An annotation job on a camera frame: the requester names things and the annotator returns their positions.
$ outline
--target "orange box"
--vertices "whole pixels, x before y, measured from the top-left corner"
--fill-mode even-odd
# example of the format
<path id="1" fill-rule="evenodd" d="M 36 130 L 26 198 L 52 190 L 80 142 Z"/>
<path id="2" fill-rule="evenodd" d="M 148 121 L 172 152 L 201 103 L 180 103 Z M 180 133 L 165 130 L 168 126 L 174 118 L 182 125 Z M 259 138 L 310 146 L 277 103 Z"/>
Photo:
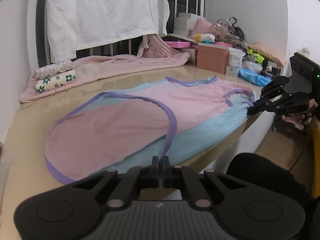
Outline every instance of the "orange box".
<path id="1" fill-rule="evenodd" d="M 220 49 L 209 46 L 199 46 L 197 67 L 221 74 L 226 73 L 229 63 L 229 48 Z"/>

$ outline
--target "black bag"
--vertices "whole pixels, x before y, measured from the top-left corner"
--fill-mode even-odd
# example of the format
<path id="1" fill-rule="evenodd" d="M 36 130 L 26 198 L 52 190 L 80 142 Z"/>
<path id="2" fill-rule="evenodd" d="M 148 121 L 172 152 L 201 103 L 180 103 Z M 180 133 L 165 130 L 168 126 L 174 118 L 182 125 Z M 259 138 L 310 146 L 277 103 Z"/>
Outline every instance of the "black bag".
<path id="1" fill-rule="evenodd" d="M 235 31 L 234 31 L 234 35 L 236 35 L 236 36 L 238 36 L 240 39 L 241 39 L 241 41 L 244 41 L 244 32 L 243 32 L 243 30 L 240 28 L 240 27 L 235 27 L 235 24 L 236 24 L 236 22 L 238 21 L 235 17 L 231 17 L 230 19 L 229 19 L 229 22 L 230 22 L 230 20 L 231 19 L 234 19 L 234 20 L 236 20 L 233 24 L 232 24 L 232 26 L 233 26 L 233 28 L 235 29 Z"/>

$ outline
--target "tan tabletop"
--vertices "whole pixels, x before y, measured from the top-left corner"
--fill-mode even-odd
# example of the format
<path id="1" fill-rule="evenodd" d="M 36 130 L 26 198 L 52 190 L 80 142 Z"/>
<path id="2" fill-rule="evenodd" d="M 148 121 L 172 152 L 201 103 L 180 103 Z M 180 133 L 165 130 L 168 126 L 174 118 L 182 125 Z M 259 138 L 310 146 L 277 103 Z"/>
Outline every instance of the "tan tabletop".
<path id="1" fill-rule="evenodd" d="M 28 197 L 62 185 L 47 170 L 44 162 L 44 149 L 53 127 L 63 116 L 101 91 L 129 89 L 143 83 L 160 81 L 166 76 L 182 81 L 194 81 L 216 75 L 220 79 L 250 86 L 256 90 L 257 95 L 261 93 L 259 87 L 239 78 L 191 66 L 181 66 L 103 79 L 42 98 L 35 101 L 30 107 L 19 110 L 4 141 L 3 155 L 12 155 L 16 164 L 9 169 L 4 192 L 0 216 L 0 239 L 20 240 L 13 223 L 13 214 L 19 203 Z M 191 166 L 197 172 L 201 171 L 228 149 L 256 119 L 257 116 L 250 117 L 230 136 L 184 164 Z"/>

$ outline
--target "pink and blue towel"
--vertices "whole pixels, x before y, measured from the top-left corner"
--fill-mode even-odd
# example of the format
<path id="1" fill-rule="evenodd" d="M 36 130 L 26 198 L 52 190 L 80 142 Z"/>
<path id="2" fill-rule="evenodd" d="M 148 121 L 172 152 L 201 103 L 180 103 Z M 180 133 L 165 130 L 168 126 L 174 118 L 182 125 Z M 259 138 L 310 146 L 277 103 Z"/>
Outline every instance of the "pink and blue towel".
<path id="1" fill-rule="evenodd" d="M 166 79 L 102 92 L 52 131 L 46 165 L 62 183 L 106 169 L 119 173 L 167 155 L 182 163 L 237 129 L 255 101 L 253 89 L 217 77 Z"/>

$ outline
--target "blue plastic bag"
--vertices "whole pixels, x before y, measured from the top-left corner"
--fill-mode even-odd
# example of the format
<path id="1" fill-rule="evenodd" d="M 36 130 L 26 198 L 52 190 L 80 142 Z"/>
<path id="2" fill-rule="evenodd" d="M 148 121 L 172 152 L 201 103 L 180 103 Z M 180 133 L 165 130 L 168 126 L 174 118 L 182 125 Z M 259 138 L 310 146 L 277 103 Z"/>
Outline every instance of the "blue plastic bag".
<path id="1" fill-rule="evenodd" d="M 268 77 L 261 76 L 257 73 L 255 73 L 252 70 L 240 68 L 239 76 L 243 79 L 249 81 L 252 84 L 255 84 L 260 87 L 264 87 L 268 85 L 271 82 L 271 79 Z"/>

